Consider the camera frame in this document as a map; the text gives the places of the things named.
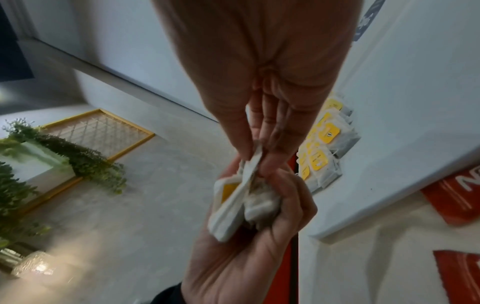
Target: sleeve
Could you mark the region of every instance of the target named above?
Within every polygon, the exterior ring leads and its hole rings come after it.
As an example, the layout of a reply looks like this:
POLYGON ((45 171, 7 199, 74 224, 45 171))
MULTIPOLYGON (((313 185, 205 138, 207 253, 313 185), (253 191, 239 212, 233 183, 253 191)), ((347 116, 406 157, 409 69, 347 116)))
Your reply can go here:
POLYGON ((150 304, 186 304, 180 286, 182 283, 165 289, 150 304))

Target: crumpled paper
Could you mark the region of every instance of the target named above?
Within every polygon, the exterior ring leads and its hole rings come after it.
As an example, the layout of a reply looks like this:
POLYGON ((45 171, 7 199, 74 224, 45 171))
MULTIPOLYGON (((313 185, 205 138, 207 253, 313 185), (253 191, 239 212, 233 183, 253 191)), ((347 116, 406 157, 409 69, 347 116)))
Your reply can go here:
POLYGON ((213 185, 212 214, 208 230, 226 242, 242 224, 262 230, 270 226, 280 210, 280 196, 257 176, 262 146, 257 145, 250 161, 242 161, 238 172, 213 185))

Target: wire mesh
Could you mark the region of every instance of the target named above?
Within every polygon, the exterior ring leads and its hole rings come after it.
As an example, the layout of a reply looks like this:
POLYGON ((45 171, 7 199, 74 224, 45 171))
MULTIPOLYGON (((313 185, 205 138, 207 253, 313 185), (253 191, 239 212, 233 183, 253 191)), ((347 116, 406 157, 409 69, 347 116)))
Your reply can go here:
POLYGON ((47 128, 45 132, 97 150, 107 158, 149 136, 148 133, 103 112, 66 121, 47 128))

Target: green plant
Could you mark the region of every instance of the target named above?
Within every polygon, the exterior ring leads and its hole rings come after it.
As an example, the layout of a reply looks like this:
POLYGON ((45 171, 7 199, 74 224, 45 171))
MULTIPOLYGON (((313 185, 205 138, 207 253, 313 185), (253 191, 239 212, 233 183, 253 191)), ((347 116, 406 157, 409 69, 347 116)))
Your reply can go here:
POLYGON ((120 194, 126 186, 122 164, 107 160, 99 151, 71 143, 63 138, 44 134, 40 128, 34 128, 25 119, 17 119, 4 128, 8 139, 22 142, 36 142, 53 153, 68 158, 75 174, 87 180, 111 189, 120 194))
POLYGON ((30 195, 38 194, 35 187, 14 178, 12 167, 0 161, 0 236, 15 239, 35 236, 49 228, 38 223, 27 223, 19 217, 19 210, 30 195))

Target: stack of packets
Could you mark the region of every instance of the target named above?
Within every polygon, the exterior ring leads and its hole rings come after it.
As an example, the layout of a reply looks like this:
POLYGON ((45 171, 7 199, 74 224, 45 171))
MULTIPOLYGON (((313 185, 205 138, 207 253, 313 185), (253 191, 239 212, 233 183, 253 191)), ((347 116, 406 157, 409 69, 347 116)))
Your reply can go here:
POLYGON ((339 159, 360 139, 350 125, 352 110, 338 96, 324 103, 297 153, 298 174, 309 190, 325 189, 342 175, 339 159))
POLYGON ((235 175, 213 185, 208 231, 218 241, 228 241, 241 225, 262 230, 278 215, 280 196, 257 176, 261 158, 262 146, 257 144, 251 160, 242 161, 235 175))

